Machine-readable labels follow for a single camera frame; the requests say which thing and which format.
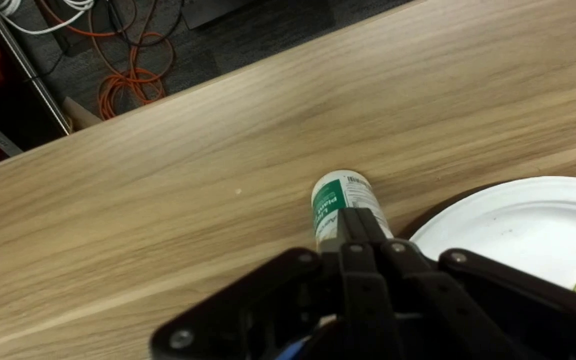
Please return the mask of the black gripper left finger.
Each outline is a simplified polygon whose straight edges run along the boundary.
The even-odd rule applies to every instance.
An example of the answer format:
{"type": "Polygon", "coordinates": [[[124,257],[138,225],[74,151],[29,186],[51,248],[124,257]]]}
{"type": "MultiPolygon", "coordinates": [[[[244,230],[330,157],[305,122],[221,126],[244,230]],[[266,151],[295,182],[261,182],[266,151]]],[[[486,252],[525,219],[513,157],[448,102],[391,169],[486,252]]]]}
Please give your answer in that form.
{"type": "Polygon", "coordinates": [[[164,322],[151,360],[400,360],[386,248],[369,210],[343,210],[332,249],[290,248],[164,322]]]}

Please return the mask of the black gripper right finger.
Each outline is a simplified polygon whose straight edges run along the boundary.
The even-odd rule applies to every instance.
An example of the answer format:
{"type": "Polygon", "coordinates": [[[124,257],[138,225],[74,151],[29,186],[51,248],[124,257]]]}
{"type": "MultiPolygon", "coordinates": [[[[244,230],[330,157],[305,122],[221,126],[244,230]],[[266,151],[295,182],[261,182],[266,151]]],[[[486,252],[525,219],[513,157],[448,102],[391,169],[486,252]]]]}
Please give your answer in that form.
{"type": "Polygon", "coordinates": [[[469,249],[384,243],[390,299],[418,313],[433,360],[576,360],[576,291],[469,249]]]}

